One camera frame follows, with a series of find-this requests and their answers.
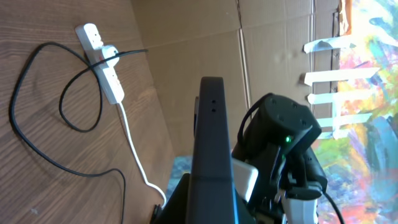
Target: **black cable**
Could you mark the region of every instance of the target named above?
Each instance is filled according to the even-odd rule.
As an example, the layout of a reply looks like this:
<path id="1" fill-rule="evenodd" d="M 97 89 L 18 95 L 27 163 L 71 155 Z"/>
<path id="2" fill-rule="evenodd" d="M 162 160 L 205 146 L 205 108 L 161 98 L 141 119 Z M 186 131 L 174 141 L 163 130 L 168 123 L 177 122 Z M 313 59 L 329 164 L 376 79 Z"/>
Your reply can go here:
<path id="1" fill-rule="evenodd" d="M 250 117 L 250 115 L 258 108 L 260 107 L 261 103 L 268 97 L 268 96 L 272 96 L 272 93 L 268 93 L 266 95 L 264 95 L 263 97 L 261 97 L 259 100 L 257 100 L 257 102 L 255 102 L 248 110 L 248 112 L 244 115 L 241 126 L 239 127 L 239 131 L 238 131 L 238 144 L 240 146 L 244 146 L 244 140 L 243 140 L 243 129 L 244 129 L 244 125 L 246 124 L 246 120 Z"/>
<path id="2" fill-rule="evenodd" d="M 340 221 L 340 224 L 345 224 L 344 218 L 343 218 L 343 216 L 341 215 L 340 210 L 338 209 L 338 207 L 337 207 L 335 201 L 333 201 L 333 199 L 328 195 L 328 193 L 325 192 L 325 193 L 323 193 L 323 194 L 324 194 L 324 196 L 328 199 L 328 201 L 331 203 L 331 206 L 332 206 L 333 209 L 335 210 L 335 212 L 336 212 L 336 214 L 337 214 L 337 217 L 338 217 L 338 219 L 339 219 L 339 221 Z"/>
<path id="3" fill-rule="evenodd" d="M 16 117 L 15 117 L 15 105 L 16 105 L 16 101 L 17 101 L 17 97 L 18 97 L 19 90 L 20 90 L 20 88 L 21 88 L 21 86 L 22 86 L 22 82 L 23 82 L 23 80 L 25 79 L 25 76 L 26 76 L 27 72 L 29 71 L 30 66 L 32 65 L 32 63 L 33 63 L 34 59 L 36 58 L 37 54 L 38 54 L 44 47 L 46 47 L 46 46 L 48 46 L 48 45 L 54 45 L 54 46 L 60 47 L 60 48 L 62 48 L 62 49 L 64 49 L 64 50 L 70 52 L 71 54 L 73 54 L 74 56 L 76 56 L 78 59 L 80 59 L 83 63 L 85 63 L 85 64 L 88 66 L 86 69 L 84 69 L 84 70 L 82 70 L 81 72 L 79 72 L 77 75 L 75 75 L 75 76 L 68 82 L 68 84 L 65 86 L 65 88 L 64 88 L 63 91 L 62 91 L 62 94 L 61 94 L 61 97 L 60 97 L 60 102 L 59 102 L 59 112 L 60 112 L 61 117 L 63 118 L 63 120 L 64 120 L 71 128 L 73 128 L 74 130 L 79 131 L 79 132 L 81 132 L 81 133 L 87 133 L 87 132 L 93 130 L 93 129 L 98 125 L 98 123 L 99 123 L 99 121 L 100 121 L 100 119 L 101 119 L 101 114 L 102 114 L 103 97 L 102 97 L 102 94 L 101 94 L 101 85 L 100 85 L 100 81 L 99 81 L 99 79 L 98 79 L 98 75 L 97 75 L 97 73 L 93 70 L 93 68 L 95 68 L 96 66 L 98 66 L 98 65 L 101 64 L 101 63 L 107 62 L 108 60 L 112 60 L 112 59 L 114 59 L 114 58 L 122 57 L 122 56 L 129 55 L 129 54 L 136 54 L 136 53 L 140 53 L 140 52 L 145 52 L 145 51 L 147 51 L 147 50 L 132 50 L 132 51 L 128 51 L 128 52 L 120 52 L 120 53 L 116 54 L 116 55 L 113 56 L 113 57 L 104 59 L 104 60 L 102 60 L 102 61 L 100 61 L 100 62 L 98 62 L 98 63 L 95 63 L 95 64 L 91 65 L 88 61 L 86 61 L 86 60 L 85 60 L 82 56 L 80 56 L 78 53 L 76 53 L 76 52 L 73 51 L 72 49 L 70 49 L 70 48 L 68 48 L 68 47 L 66 47 L 66 46 L 64 46 L 64 45 L 62 45 L 62 44 L 58 44 L 58 43 L 56 43 L 56 42 L 46 42 L 46 43 L 44 43 L 44 44 L 40 44 L 40 45 L 31 53 L 31 55 L 30 55 L 30 57 L 29 57 L 27 63 L 25 64 L 24 68 L 22 69 L 21 74 L 19 75 L 19 78 L 18 78 L 17 83 L 16 83 L 16 85 L 15 85 L 14 91 L 13 91 L 13 93 L 12 93 L 11 100 L 10 100 L 10 105 L 9 105 L 9 120 L 10 120 L 10 124 L 11 124 L 12 129 L 14 130 L 14 132 L 15 132 L 19 137 L 21 137 L 22 140 L 24 140 L 24 142 L 26 142 L 26 144 L 27 144 L 30 148 L 33 149 L 33 151 L 35 151 L 39 156 L 43 157 L 46 161 L 48 161 L 48 162 L 51 163 L 52 165 L 58 167 L 58 168 L 61 169 L 61 170 L 64 170 L 64 171 L 66 171 L 66 172 L 69 172 L 69 173 L 71 173 L 71 174 L 75 174 L 75 175 L 78 175 L 78 176 L 81 176 L 81 177 L 100 177 L 100 176 L 105 175 L 105 174 L 107 174 L 107 173 L 109 173 L 109 172 L 112 172 L 112 171 L 116 171 L 116 172 L 119 172 L 119 173 L 120 173 L 120 175 L 121 175 L 122 178 L 123 178 L 123 202 L 122 202 L 123 204 L 122 204 L 122 214 L 121 214 L 121 223 L 123 223 L 123 219 L 124 219 L 124 204 L 125 204 L 124 201 L 125 201 L 125 198 L 126 198 L 126 178 L 124 177 L 124 175 L 123 175 L 123 173 L 121 172 L 121 170 L 116 169 L 116 168 L 113 168 L 113 169 L 107 170 L 107 171 L 102 172 L 102 173 L 99 173 L 99 174 L 84 174 L 84 173 L 81 173 L 81 172 L 78 172 L 78 171 L 75 171 L 75 170 L 71 170 L 71 169 L 69 169 L 69 168 L 66 168 L 66 167 L 64 167 L 63 165 L 61 165 L 61 164 L 55 162 L 54 160 L 52 160 L 51 158 L 49 158 L 49 157 L 48 157 L 46 154 L 44 154 L 42 151 L 40 151 L 40 150 L 39 150 L 39 149 L 38 149 L 38 148 L 25 136 L 25 135 L 24 135 L 24 133 L 21 131 L 21 129 L 19 128 L 19 126 L 18 126 L 18 124 L 17 124 Z M 71 122 L 69 122 L 69 120 L 67 120 L 67 118 L 65 117 L 65 115 L 63 114 L 63 111 L 62 111 L 62 103 L 63 103 L 63 99 L 64 99 L 65 94 L 66 94 L 67 90 L 69 89 L 70 85 L 71 85 L 77 78 L 79 78 L 82 74 L 88 72 L 89 70 L 91 70 L 91 71 L 94 73 L 94 76 L 95 76 L 95 78 L 96 78 L 96 80 L 97 80 L 97 82 L 98 82 L 100 104 L 99 104 L 98 118 L 97 118 L 97 120 L 95 121 L 95 124 L 94 124 L 91 128 L 89 128 L 89 129 L 87 129 L 87 130 L 84 130 L 84 129 L 80 129 L 80 128 L 76 127 L 75 125 L 71 124 Z"/>

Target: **cardboard box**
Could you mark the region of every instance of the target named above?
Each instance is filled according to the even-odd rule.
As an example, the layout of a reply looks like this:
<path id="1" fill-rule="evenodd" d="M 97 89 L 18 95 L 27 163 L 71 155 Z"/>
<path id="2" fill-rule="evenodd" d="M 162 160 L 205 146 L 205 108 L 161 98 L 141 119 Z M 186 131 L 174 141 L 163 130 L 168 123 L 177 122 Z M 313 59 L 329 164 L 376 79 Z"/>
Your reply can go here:
<path id="1" fill-rule="evenodd" d="M 248 106 L 268 92 L 301 104 L 301 74 L 330 70 L 331 51 L 303 45 L 333 36 L 338 0 L 132 0 L 176 156 L 192 153 L 200 78 L 224 78 L 231 147 Z M 330 83 L 315 86 L 330 92 Z M 329 117 L 330 107 L 314 111 Z"/>

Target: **power strip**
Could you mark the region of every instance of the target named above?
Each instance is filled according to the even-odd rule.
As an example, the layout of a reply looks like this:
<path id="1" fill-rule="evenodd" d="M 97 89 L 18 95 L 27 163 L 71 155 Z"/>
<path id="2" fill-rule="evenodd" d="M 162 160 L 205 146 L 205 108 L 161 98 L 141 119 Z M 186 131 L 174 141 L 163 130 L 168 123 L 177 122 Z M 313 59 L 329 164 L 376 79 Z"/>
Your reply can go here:
<path id="1" fill-rule="evenodd" d="M 112 45 L 104 46 L 100 33 L 94 24 L 88 23 L 78 26 L 75 31 L 91 64 L 115 56 L 118 53 L 116 47 Z M 123 88 L 113 68 L 118 61 L 119 58 L 115 58 L 94 68 L 98 75 L 99 83 L 111 104 L 121 103 L 124 98 Z"/>

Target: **wooden surface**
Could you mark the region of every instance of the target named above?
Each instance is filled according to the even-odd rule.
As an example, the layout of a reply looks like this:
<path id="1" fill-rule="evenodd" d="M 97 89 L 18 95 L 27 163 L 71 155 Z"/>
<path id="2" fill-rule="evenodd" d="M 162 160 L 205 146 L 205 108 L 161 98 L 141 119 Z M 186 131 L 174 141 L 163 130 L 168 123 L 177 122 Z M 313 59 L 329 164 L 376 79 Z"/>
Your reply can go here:
<path id="1" fill-rule="evenodd" d="M 119 51 L 141 49 L 129 0 L 3 0 L 0 3 L 0 223 L 119 223 L 123 182 L 119 174 L 87 179 L 68 174 L 39 157 L 12 132 L 8 107 L 17 77 L 32 50 L 46 41 L 83 53 L 77 25 L 93 22 L 105 44 Z M 103 116 L 90 133 L 61 120 L 63 87 L 84 65 L 62 49 L 49 47 L 36 59 L 19 93 L 16 116 L 26 136 L 55 161 L 80 172 L 120 168 L 127 178 L 124 223 L 148 223 L 161 196 L 144 185 L 131 154 L 117 106 L 104 96 Z M 174 155 L 145 54 L 120 59 L 116 72 L 132 138 L 148 179 L 166 189 Z M 70 88 L 65 114 L 90 127 L 98 114 L 94 76 Z"/>

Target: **white power strip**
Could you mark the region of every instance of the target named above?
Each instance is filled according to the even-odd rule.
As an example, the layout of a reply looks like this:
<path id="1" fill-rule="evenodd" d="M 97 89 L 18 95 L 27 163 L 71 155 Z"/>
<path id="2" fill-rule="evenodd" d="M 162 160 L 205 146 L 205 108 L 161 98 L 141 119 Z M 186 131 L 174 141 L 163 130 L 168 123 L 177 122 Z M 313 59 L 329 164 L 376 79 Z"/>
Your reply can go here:
<path id="1" fill-rule="evenodd" d="M 85 24 L 82 26 L 78 26 L 76 27 L 75 31 L 81 42 L 81 45 L 83 46 L 84 51 L 87 54 L 88 60 L 92 65 L 104 59 L 113 57 L 118 53 L 116 47 L 112 45 L 104 46 L 104 43 L 101 40 L 101 36 L 98 33 L 98 29 L 94 24 Z M 162 206 L 163 208 L 167 202 L 166 196 L 162 189 L 148 181 L 147 176 L 144 172 L 144 168 L 142 167 L 141 162 L 138 159 L 136 149 L 132 143 L 126 112 L 122 104 L 122 100 L 124 98 L 123 88 L 113 68 L 118 61 L 119 57 L 108 60 L 107 62 L 95 66 L 94 70 L 98 75 L 99 83 L 101 84 L 101 88 L 105 92 L 108 101 L 111 104 L 119 105 L 120 110 L 123 114 L 124 125 L 126 128 L 126 136 L 127 140 L 129 141 L 132 155 L 136 159 L 137 166 L 141 172 L 145 184 L 158 191 L 162 196 L 164 201 Z"/>
<path id="2" fill-rule="evenodd" d="M 91 64 L 118 53 L 114 46 L 104 46 L 100 33 L 94 24 L 78 26 L 75 31 Z M 119 58 L 115 58 L 94 68 L 101 87 L 111 104 L 121 103 L 124 98 L 123 88 L 113 68 L 118 61 Z"/>

